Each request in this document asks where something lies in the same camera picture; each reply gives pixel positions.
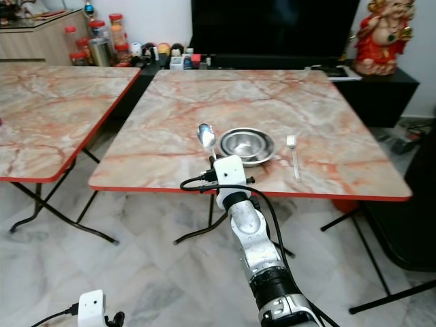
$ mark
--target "ganesha statue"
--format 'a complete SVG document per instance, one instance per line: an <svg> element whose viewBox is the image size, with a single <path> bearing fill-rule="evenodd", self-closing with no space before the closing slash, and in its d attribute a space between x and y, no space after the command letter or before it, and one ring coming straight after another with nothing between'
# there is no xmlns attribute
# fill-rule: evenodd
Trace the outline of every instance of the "ganesha statue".
<svg viewBox="0 0 436 327"><path fill-rule="evenodd" d="M403 54L413 37L409 21L414 18L415 0L372 0L372 14L365 18L358 32L354 69L364 75L395 73L396 56Z"/></svg>

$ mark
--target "white wall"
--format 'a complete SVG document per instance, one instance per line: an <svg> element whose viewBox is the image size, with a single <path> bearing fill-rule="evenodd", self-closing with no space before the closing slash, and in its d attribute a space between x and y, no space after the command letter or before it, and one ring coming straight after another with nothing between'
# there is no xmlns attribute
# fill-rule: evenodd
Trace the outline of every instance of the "white wall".
<svg viewBox="0 0 436 327"><path fill-rule="evenodd" d="M84 7L84 0L65 0L68 9ZM63 9L61 0L44 0L50 10ZM124 15L130 43L187 44L192 36L191 0L92 0L97 18L110 23L109 14Z"/></svg>
<svg viewBox="0 0 436 327"><path fill-rule="evenodd" d="M370 0L361 0L352 30L359 30L360 21L369 14ZM44 0L51 10L62 8L60 0ZM84 6L84 0L65 0L68 8ZM125 16L125 29L129 42L179 42L186 44L192 36L191 0L92 0L97 17L109 23L108 15L120 12ZM421 82L407 107L407 116L436 116L436 0L416 1L416 17L411 25L415 38L399 57L399 66ZM349 57L354 58L353 43Z"/></svg>
<svg viewBox="0 0 436 327"><path fill-rule="evenodd" d="M404 116L436 117L436 1L420 0L416 5L418 10L411 23L415 38L399 58L399 66L421 85Z"/></svg>

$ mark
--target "spice jar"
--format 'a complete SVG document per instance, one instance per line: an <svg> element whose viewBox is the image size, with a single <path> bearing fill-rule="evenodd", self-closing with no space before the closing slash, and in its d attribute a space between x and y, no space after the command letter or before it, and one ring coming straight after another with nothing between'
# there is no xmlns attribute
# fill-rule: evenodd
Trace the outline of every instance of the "spice jar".
<svg viewBox="0 0 436 327"><path fill-rule="evenodd" d="M87 54L85 52L74 52L70 53L69 57L73 63L73 66L87 66Z"/></svg>
<svg viewBox="0 0 436 327"><path fill-rule="evenodd" d="M112 39L114 41L114 45L122 46L126 43L125 33L123 24L121 20L123 19L122 14L111 14L110 18L110 30L112 32Z"/></svg>
<svg viewBox="0 0 436 327"><path fill-rule="evenodd" d="M92 38L109 38L108 28L104 21L93 20L89 23L89 27L91 28Z"/></svg>
<svg viewBox="0 0 436 327"><path fill-rule="evenodd" d="M123 45L117 45L115 44L115 50L116 50L116 59L120 63L129 63L131 59L130 51L129 51L129 44L125 43Z"/></svg>
<svg viewBox="0 0 436 327"><path fill-rule="evenodd" d="M93 60L93 57L91 55L91 51L89 50L89 47L88 47L89 40L90 39L88 37L82 37L81 39L76 41L76 45L77 45L77 49L79 50L79 52L84 52L87 54L87 59L88 59L89 65L93 65L94 60Z"/></svg>
<svg viewBox="0 0 436 327"><path fill-rule="evenodd" d="M76 41L79 39L77 28L74 25L66 26L65 41L67 42L68 52L75 53L77 51Z"/></svg>

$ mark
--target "white robot part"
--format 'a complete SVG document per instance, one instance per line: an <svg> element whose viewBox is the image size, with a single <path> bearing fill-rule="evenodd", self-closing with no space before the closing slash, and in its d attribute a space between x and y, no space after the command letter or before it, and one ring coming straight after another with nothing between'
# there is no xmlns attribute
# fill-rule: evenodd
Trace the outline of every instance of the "white robot part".
<svg viewBox="0 0 436 327"><path fill-rule="evenodd" d="M220 185L247 185L243 161L237 155L216 160L213 164ZM217 204L220 209L225 209L223 201L230 194L244 192L250 198L251 192L243 189L220 189L217 196Z"/></svg>
<svg viewBox="0 0 436 327"><path fill-rule="evenodd" d="M285 265L266 232L266 220L250 201L234 204L229 209L232 229L240 245L241 259L247 280L271 267L285 269Z"/></svg>
<svg viewBox="0 0 436 327"><path fill-rule="evenodd" d="M102 290L82 294L79 298L78 327L106 327L105 307Z"/></svg>

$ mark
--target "tile floor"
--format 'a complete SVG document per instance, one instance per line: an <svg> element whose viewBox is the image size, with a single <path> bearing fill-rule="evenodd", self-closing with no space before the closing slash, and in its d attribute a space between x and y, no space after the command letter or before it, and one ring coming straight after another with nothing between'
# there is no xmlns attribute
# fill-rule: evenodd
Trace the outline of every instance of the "tile floor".
<svg viewBox="0 0 436 327"><path fill-rule="evenodd" d="M98 157L110 140L105 135L94 146ZM405 171L409 159L397 162ZM91 195L87 181L94 168L90 159L79 156L50 203L77 217ZM50 185L43 190L49 192ZM228 221L210 234L172 244L206 226L206 195L99 193L82 223L117 238L119 246L45 210L10 235L10 226L29 216L33 206L7 183L0 184L0 198L0 326L30 326L99 288L106 293L107 314L112 318L124 311L126 327L259 326ZM340 326L436 326L434 290L349 315L350 306L384 295L351 221L322 233L320 227L340 215L330 201L272 200L285 246L296 253L290 266L297 283ZM390 263L364 222L362 228L392 291L435 278ZM46 326L77 326L76 317L60 317Z"/></svg>

